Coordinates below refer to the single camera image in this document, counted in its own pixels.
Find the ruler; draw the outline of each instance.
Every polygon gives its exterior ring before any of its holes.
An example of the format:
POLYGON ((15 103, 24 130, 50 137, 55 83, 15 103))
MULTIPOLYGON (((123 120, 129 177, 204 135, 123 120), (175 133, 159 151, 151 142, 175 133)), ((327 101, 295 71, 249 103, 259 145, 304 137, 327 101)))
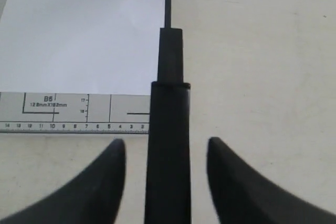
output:
POLYGON ((149 95, 0 92, 0 133, 148 134, 149 95))

